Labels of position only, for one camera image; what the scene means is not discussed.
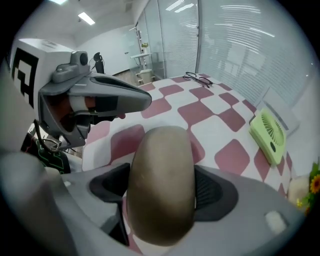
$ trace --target beige cushion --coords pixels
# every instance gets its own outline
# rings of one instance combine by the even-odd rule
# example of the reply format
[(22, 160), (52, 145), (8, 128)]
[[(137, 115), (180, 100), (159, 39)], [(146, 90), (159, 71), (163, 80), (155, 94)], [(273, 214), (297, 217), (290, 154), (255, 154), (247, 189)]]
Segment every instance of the beige cushion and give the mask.
[(186, 130), (165, 126), (148, 131), (130, 170), (128, 218), (142, 240), (170, 246), (192, 227), (195, 173)]

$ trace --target pink and white checkered pattern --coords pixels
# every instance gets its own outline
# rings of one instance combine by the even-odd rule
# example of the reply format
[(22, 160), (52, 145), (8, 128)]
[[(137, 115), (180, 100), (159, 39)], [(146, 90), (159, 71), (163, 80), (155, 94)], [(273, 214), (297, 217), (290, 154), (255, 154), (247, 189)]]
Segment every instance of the pink and white checkered pattern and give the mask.
[[(289, 153), (283, 154), (278, 166), (271, 167), (249, 134), (256, 108), (227, 85), (200, 75), (211, 80), (213, 86), (202, 87), (183, 77), (140, 86), (152, 96), (149, 108), (92, 127), (83, 149), (82, 169), (131, 163), (147, 131), (179, 126), (189, 134), (195, 164), (264, 182), (285, 196), (293, 168)], [(145, 255), (168, 250), (139, 240), (132, 230), (129, 238), (130, 248)], [(152, 248), (159, 253), (150, 253)]]

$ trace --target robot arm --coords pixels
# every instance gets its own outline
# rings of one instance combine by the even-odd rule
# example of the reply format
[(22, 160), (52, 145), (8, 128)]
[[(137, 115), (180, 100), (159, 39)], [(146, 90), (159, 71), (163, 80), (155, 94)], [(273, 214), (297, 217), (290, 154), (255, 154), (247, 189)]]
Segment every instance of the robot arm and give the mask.
[(90, 124), (145, 110), (147, 92), (114, 76), (90, 72), (85, 51), (42, 39), (20, 39), (13, 49), (14, 84), (60, 149), (83, 146)]

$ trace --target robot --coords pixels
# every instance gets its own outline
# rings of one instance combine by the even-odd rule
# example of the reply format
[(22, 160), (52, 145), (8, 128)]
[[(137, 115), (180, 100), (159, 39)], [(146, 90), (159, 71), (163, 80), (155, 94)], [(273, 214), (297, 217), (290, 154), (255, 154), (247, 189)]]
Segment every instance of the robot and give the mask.
[[(28, 38), (12, 54), (10, 75), (34, 111), (38, 146), (53, 157), (83, 146), (91, 124), (142, 111), (152, 102), (137, 87), (90, 72), (84, 51)], [(53, 146), (41, 139), (39, 127), (52, 136)], [(137, 255), (128, 249), (122, 217), (129, 163), (60, 175), (50, 167), (45, 171), (38, 158), (13, 151), (8, 147), (0, 154), (1, 192), (40, 244), (57, 255)], [(167, 255), (273, 255), (303, 221), (264, 183), (205, 166), (195, 165), (194, 174), (194, 225)], [(272, 218), (284, 220), (280, 232), (270, 226)]]

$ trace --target yellow flower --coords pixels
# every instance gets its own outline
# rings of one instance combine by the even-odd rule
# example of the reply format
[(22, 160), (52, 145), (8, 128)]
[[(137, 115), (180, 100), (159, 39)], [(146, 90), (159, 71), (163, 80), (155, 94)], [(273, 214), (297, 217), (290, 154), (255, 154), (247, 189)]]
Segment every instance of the yellow flower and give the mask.
[(310, 184), (310, 190), (313, 194), (316, 194), (320, 191), (320, 174), (313, 177)]
[(302, 207), (302, 202), (299, 200), (299, 198), (296, 200), (296, 206), (298, 208)]

